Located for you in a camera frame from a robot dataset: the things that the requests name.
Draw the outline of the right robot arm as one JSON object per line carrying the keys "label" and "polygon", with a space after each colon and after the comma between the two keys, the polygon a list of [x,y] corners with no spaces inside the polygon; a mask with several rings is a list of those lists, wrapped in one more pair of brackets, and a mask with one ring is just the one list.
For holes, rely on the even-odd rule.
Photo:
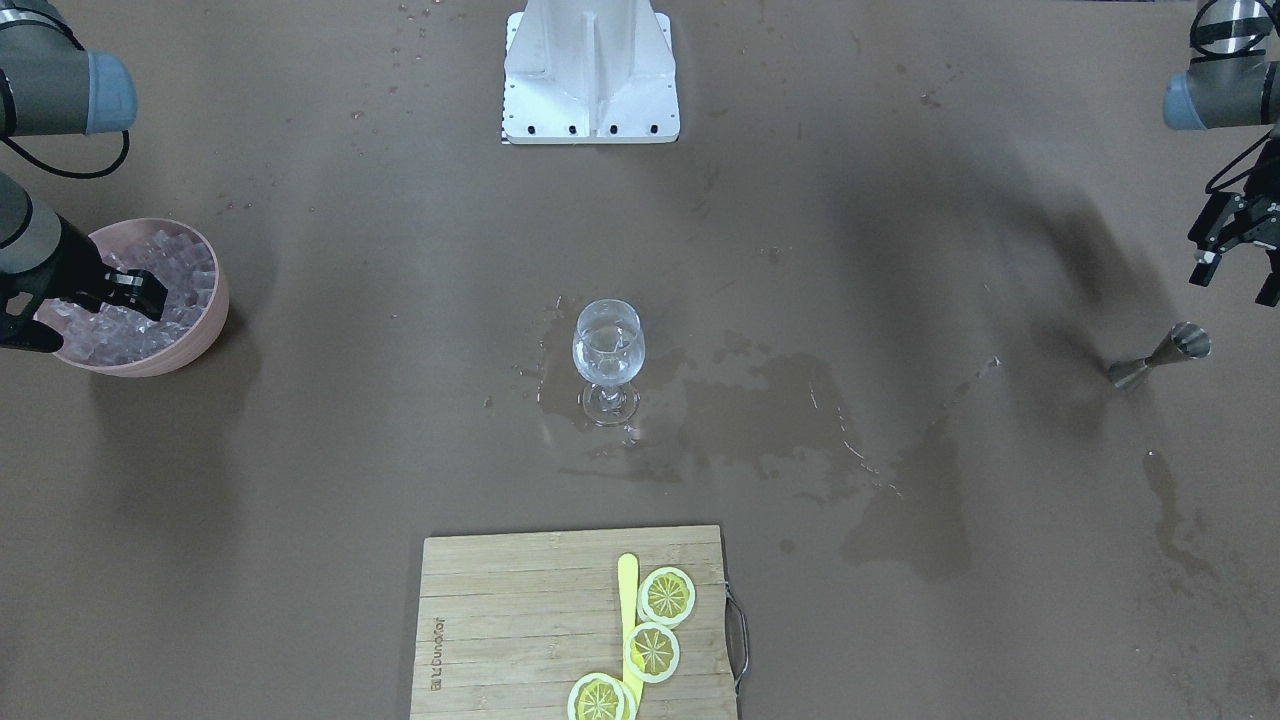
{"label": "right robot arm", "polygon": [[[88,50],[50,1],[5,1],[1,9],[3,145],[31,165],[74,181],[115,172],[131,150],[138,111],[134,81],[109,53]],[[38,160],[18,137],[119,135],[122,149],[101,170],[64,170]],[[61,334],[37,320],[50,299],[97,313],[105,304],[160,320],[168,291],[152,272],[105,264],[97,246],[9,176],[1,177],[4,348],[54,354]]]}

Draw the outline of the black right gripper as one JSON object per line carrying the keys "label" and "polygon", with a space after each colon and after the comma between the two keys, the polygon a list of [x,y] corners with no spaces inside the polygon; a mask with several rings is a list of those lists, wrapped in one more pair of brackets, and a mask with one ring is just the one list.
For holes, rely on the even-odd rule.
{"label": "black right gripper", "polygon": [[[54,354],[64,345],[63,336],[37,320],[35,314],[50,299],[64,299],[90,305],[92,311],[108,302],[160,322],[168,290],[145,269],[110,270],[97,247],[78,228],[58,217],[54,228],[56,243],[51,255],[36,268],[17,274],[4,274],[1,346],[40,354]],[[105,275],[108,274],[108,286]]]}

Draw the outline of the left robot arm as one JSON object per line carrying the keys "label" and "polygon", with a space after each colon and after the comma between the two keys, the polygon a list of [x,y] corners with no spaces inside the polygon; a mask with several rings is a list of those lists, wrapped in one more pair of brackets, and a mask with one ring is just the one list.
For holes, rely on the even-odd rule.
{"label": "left robot arm", "polygon": [[1267,42],[1277,33],[1275,1],[1201,1],[1188,32],[1192,59],[1164,95],[1170,129],[1258,126],[1266,133],[1204,186],[1207,200],[1188,232],[1196,246],[1189,282],[1206,287],[1236,247],[1256,246],[1270,270],[1256,302],[1279,299],[1277,61]]}

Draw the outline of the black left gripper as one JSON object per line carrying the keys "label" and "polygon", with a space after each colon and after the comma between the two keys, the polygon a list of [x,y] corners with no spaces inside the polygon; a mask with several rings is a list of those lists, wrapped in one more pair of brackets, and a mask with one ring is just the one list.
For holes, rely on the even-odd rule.
{"label": "black left gripper", "polygon": [[[1242,243],[1277,251],[1277,132],[1271,129],[1204,186],[1207,200],[1188,232],[1196,246],[1190,283],[1207,287],[1226,252]],[[1280,269],[1270,268],[1254,302],[1280,304]]]}

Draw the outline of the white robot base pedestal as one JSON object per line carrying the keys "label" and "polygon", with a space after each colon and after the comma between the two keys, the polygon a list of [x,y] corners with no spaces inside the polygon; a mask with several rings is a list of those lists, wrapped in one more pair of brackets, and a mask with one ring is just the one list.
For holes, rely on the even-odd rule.
{"label": "white robot base pedestal", "polygon": [[504,31],[500,137],[512,145],[672,143],[671,18],[649,1],[530,1]]}

